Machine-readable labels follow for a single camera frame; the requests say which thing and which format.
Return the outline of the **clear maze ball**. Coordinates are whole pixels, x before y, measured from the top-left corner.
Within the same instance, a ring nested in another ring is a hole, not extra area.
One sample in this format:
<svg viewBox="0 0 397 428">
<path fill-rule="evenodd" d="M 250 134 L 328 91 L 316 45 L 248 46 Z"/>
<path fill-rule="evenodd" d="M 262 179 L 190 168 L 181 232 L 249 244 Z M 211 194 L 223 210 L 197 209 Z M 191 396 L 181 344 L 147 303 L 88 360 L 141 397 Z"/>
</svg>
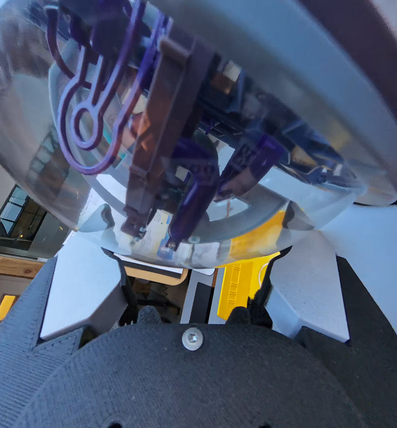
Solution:
<svg viewBox="0 0 397 428">
<path fill-rule="evenodd" d="M 100 247 L 176 267 L 397 199 L 151 1 L 0 2 L 0 165 Z"/>
</svg>

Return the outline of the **dark glass window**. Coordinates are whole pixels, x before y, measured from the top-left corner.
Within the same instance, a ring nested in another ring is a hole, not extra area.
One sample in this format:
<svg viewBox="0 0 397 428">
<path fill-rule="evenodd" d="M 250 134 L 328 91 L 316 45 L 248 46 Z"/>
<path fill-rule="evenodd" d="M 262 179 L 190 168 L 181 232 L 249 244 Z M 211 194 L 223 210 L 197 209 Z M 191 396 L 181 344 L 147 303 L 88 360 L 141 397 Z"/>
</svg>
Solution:
<svg viewBox="0 0 397 428">
<path fill-rule="evenodd" d="M 71 230 L 15 186 L 0 209 L 0 254 L 25 259 L 53 257 Z"/>
</svg>

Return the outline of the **yellow plastic box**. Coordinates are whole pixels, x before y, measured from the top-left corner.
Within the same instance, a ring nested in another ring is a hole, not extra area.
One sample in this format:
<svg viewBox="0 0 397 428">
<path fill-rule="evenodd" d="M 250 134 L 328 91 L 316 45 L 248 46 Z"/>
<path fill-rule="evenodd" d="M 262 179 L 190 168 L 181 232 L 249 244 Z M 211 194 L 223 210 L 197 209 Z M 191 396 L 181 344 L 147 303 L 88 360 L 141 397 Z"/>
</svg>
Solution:
<svg viewBox="0 0 397 428">
<path fill-rule="evenodd" d="M 247 307 L 249 299 L 255 297 L 264 281 L 266 269 L 280 252 L 230 263 L 224 266 L 221 294 L 217 315 L 228 320 L 235 307 Z"/>
</svg>

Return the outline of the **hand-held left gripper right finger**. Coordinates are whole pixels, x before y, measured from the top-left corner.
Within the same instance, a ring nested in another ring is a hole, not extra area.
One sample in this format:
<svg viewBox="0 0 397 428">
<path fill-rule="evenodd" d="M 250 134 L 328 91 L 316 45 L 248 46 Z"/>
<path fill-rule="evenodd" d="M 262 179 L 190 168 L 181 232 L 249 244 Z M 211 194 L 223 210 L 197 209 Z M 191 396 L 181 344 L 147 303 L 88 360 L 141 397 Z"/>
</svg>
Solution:
<svg viewBox="0 0 397 428">
<path fill-rule="evenodd" d="M 302 327 L 341 343 L 350 339 L 335 250 L 321 232 L 270 261 L 250 311 L 256 324 L 272 321 L 292 339 Z"/>
</svg>

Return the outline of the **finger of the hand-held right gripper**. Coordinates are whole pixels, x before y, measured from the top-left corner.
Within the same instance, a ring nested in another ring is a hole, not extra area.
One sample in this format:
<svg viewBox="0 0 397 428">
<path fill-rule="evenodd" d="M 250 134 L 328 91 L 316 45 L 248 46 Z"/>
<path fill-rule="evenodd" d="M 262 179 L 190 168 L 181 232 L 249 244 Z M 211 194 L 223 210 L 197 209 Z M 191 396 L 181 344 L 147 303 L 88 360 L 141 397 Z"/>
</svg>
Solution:
<svg viewBox="0 0 397 428">
<path fill-rule="evenodd" d="M 369 1 L 151 1 L 397 192 L 397 38 Z"/>
</svg>

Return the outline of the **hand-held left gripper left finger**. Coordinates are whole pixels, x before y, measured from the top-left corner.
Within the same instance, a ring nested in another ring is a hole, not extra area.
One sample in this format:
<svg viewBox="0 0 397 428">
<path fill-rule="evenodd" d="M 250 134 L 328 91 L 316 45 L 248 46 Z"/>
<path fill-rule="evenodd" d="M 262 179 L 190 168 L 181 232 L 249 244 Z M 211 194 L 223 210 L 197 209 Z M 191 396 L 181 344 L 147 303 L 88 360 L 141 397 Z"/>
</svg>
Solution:
<svg viewBox="0 0 397 428">
<path fill-rule="evenodd" d="M 57 253 L 41 340 L 52 340 L 81 327 L 105 334 L 127 308 L 125 267 L 112 253 L 77 232 Z"/>
</svg>

